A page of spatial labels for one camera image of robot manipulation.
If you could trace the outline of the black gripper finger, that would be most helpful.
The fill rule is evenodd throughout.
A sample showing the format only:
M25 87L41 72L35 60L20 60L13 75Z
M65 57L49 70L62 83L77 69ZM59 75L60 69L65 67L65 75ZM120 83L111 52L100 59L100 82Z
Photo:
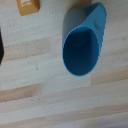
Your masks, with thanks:
M4 56L4 47L3 47L2 34L1 34L1 29L0 29L0 64L3 60L3 56Z

